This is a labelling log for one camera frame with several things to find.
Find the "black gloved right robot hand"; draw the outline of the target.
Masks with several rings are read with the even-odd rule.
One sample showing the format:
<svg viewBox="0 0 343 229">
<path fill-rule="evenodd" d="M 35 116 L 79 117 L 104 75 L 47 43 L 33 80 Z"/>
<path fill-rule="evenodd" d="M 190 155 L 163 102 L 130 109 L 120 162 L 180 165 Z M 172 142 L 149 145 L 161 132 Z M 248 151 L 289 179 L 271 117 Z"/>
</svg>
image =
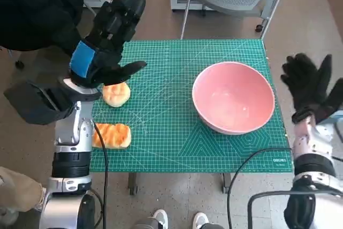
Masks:
<svg viewBox="0 0 343 229">
<path fill-rule="evenodd" d="M 292 95 L 295 111 L 324 102 L 332 74 L 331 54 L 324 57 L 319 68 L 304 53 L 287 56 L 282 70 L 280 78 Z"/>
</svg>

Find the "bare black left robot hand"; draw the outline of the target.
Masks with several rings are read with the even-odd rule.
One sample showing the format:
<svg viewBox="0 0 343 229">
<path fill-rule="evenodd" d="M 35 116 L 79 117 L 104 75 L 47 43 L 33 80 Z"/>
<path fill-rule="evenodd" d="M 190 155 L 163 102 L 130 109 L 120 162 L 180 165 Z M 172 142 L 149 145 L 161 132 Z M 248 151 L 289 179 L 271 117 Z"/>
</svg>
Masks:
<svg viewBox="0 0 343 229">
<path fill-rule="evenodd" d="M 91 32 L 72 54 L 69 71 L 75 84 L 85 88 L 120 84 L 146 67 L 145 61 L 120 66 L 124 44 L 133 38 L 145 5 L 146 0 L 104 2 Z"/>
</svg>

